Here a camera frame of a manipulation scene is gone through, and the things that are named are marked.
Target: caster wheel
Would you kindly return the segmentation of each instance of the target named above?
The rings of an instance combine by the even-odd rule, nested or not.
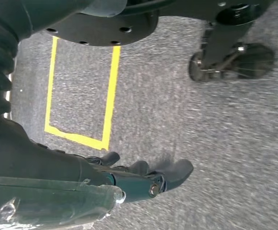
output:
[[[193,54],[189,64],[189,75],[193,81],[206,82],[212,77],[210,73],[202,71],[201,69],[202,52]]]
[[[228,71],[240,79],[258,79],[271,71],[275,62],[273,50],[262,44],[248,44],[245,53],[233,60]]]

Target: yellow floor marking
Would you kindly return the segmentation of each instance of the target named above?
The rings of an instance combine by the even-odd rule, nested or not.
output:
[[[119,61],[120,59],[121,47],[119,46],[113,47],[110,76],[108,85],[107,100],[106,103],[104,126],[103,127],[103,136],[102,140],[97,140],[79,134],[65,133],[50,125],[51,106],[52,100],[52,87],[54,82],[54,64],[56,60],[57,40],[58,38],[53,37],[52,53],[51,57],[50,73],[48,78],[48,98],[46,102],[45,123],[44,126],[44,130],[48,133],[54,134],[61,138],[66,138],[71,141],[75,141],[79,144],[89,146],[97,150],[97,149],[108,150],[110,140],[112,118],[114,107],[114,98],[116,95],[116,82],[118,79]]]

